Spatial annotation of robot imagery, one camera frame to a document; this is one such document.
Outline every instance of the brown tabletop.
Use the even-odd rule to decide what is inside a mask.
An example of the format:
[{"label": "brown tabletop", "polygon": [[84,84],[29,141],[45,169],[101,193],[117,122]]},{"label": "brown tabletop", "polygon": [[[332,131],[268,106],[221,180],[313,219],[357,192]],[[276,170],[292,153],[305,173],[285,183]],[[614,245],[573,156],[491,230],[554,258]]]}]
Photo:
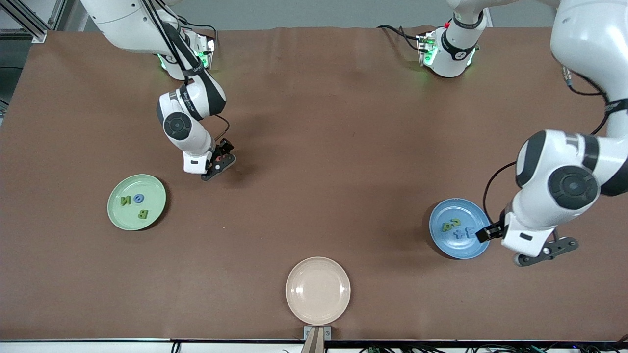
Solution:
[{"label": "brown tabletop", "polygon": [[[436,203],[479,204],[536,131],[597,126],[602,100],[565,87],[549,38],[489,29],[464,75],[442,79],[383,30],[221,33],[214,74],[238,162],[205,183],[160,128],[157,98],[180,83],[154,56],[50,33],[0,129],[0,338],[300,337],[286,277],[327,256],[352,287],[337,339],[617,339],[628,198],[561,226],[580,248],[530,268],[499,242],[447,258],[428,232]],[[138,173],[162,180],[169,203],[126,232],[107,198]],[[490,191],[494,217],[513,176]]]}]

